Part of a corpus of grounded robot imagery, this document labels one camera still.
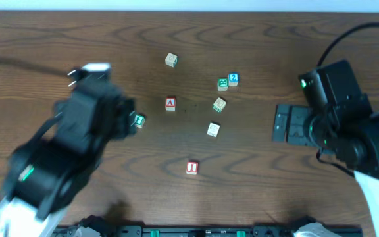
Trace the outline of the blue 2 wooden block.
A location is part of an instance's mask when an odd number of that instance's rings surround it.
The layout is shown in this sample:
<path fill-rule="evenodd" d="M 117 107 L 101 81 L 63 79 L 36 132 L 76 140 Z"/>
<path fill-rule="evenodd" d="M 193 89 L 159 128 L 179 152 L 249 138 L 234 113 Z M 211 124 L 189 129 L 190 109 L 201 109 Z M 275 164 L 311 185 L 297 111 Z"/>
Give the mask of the blue 2 wooden block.
<path fill-rule="evenodd" d="M 237 86 L 239 84 L 240 77 L 238 73 L 229 73 L 228 83 L 229 86 Z"/>

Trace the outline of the red A wooden block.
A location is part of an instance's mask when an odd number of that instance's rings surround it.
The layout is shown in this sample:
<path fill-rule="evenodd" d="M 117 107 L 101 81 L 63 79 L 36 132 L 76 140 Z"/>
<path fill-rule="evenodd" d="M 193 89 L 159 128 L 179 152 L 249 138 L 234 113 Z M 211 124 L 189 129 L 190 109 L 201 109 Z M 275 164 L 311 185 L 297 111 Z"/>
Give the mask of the red A wooden block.
<path fill-rule="evenodd" d="M 176 98 L 175 97 L 167 97 L 165 99 L 165 109 L 167 111 L 175 111 L 176 110 Z"/>

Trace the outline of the red I wooden block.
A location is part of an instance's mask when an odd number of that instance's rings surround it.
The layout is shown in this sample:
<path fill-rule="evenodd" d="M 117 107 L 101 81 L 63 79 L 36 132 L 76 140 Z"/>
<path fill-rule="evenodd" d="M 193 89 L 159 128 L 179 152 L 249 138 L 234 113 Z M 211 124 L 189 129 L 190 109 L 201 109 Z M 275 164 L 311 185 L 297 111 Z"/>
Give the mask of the red I wooden block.
<path fill-rule="evenodd" d="M 198 173 L 199 163 L 188 161 L 186 167 L 186 174 L 196 175 Z"/>

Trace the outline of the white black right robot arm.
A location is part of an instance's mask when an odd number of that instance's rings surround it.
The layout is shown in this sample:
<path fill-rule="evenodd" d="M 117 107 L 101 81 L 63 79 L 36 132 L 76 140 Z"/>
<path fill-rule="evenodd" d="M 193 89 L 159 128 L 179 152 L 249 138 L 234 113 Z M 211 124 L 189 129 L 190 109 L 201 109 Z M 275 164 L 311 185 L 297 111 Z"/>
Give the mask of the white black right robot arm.
<path fill-rule="evenodd" d="M 379 236 L 379 112 L 356 118 L 331 132 L 325 118 L 304 106 L 277 105 L 273 142 L 313 147 L 322 155 L 335 155 L 335 167 L 352 176 L 368 203 Z"/>

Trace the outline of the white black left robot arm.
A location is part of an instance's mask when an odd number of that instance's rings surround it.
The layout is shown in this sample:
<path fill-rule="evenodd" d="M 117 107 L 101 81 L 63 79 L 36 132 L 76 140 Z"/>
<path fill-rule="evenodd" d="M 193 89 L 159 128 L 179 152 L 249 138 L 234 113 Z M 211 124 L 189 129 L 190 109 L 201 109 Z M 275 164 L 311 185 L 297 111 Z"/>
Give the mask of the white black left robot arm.
<path fill-rule="evenodd" d="M 50 236 L 111 140 L 135 134 L 135 102 L 108 81 L 79 82 L 9 160 L 0 236 Z"/>

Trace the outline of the green lightning wooden block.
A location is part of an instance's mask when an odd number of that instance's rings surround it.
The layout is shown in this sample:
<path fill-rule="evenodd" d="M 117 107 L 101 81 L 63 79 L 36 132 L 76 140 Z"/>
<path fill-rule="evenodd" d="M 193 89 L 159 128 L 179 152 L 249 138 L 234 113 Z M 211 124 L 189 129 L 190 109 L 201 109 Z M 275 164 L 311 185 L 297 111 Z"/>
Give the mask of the green lightning wooden block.
<path fill-rule="evenodd" d="M 143 128 L 145 123 L 145 117 L 143 115 L 136 115 L 134 119 L 134 126 L 137 128 Z"/>

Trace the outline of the wooden block green side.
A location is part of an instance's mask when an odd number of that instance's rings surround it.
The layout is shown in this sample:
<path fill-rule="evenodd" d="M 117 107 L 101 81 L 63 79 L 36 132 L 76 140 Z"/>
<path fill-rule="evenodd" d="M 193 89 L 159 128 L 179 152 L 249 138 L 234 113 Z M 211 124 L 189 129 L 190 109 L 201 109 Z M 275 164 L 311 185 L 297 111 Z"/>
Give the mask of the wooden block green side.
<path fill-rule="evenodd" d="M 216 101 L 213 103 L 213 109 L 218 112 L 218 113 L 221 113 L 223 111 L 223 109 L 225 108 L 227 102 L 222 99 L 221 97 L 218 97 L 216 99 Z"/>

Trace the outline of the plain wooden block centre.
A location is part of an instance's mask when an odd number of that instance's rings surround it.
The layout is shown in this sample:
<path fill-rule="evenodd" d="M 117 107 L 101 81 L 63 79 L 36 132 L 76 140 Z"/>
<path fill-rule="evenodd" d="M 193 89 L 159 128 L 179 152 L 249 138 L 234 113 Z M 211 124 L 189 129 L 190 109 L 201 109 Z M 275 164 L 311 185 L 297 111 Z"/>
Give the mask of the plain wooden block centre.
<path fill-rule="evenodd" d="M 207 129 L 207 135 L 212 136 L 212 137 L 217 137 L 219 130 L 220 130 L 220 125 L 211 122 Z"/>

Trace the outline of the plain wooden block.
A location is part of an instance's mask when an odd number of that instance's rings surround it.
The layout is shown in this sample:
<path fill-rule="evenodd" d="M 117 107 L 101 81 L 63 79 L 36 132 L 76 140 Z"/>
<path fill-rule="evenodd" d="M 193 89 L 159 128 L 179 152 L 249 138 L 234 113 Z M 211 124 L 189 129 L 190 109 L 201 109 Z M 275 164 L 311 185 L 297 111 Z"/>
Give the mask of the plain wooden block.
<path fill-rule="evenodd" d="M 212 137 L 217 137 L 219 130 L 220 130 L 220 125 L 211 122 L 207 129 L 207 135 L 212 136 Z"/>
<path fill-rule="evenodd" d="M 168 53 L 164 61 L 166 65 L 174 68 L 178 62 L 178 56 L 173 53 Z"/>

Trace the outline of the green R wooden block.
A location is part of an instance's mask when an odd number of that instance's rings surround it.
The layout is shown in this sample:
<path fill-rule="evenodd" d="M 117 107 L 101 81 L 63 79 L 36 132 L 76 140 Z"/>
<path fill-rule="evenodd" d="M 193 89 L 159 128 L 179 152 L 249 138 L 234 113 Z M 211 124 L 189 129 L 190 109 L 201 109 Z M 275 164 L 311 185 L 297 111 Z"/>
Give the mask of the green R wooden block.
<path fill-rule="evenodd" d="M 218 91 L 227 91 L 229 87 L 229 81 L 227 78 L 219 78 L 217 82 Z"/>

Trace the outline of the plain wooden block far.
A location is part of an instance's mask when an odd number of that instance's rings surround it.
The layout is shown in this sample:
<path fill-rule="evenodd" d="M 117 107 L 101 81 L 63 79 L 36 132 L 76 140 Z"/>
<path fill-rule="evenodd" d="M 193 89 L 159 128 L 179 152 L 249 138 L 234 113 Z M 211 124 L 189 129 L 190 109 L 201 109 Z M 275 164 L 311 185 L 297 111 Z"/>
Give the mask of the plain wooden block far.
<path fill-rule="evenodd" d="M 174 68 L 178 62 L 178 56 L 173 53 L 168 53 L 164 61 L 166 65 Z"/>

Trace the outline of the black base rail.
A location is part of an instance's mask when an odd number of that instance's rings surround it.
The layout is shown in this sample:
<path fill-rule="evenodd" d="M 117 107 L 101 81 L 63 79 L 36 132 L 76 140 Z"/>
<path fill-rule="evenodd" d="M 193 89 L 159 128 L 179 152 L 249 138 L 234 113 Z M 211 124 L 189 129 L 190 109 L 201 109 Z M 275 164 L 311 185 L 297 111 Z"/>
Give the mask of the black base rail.
<path fill-rule="evenodd" d="M 302 224 L 311 224 L 311 218 L 295 221 L 288 226 L 255 224 L 253 226 L 147 226 L 143 223 L 121 223 L 114 226 L 101 217 L 91 215 L 74 226 L 59 226 L 52 236 L 108 236 L 108 237 L 264 237 L 295 236 Z"/>

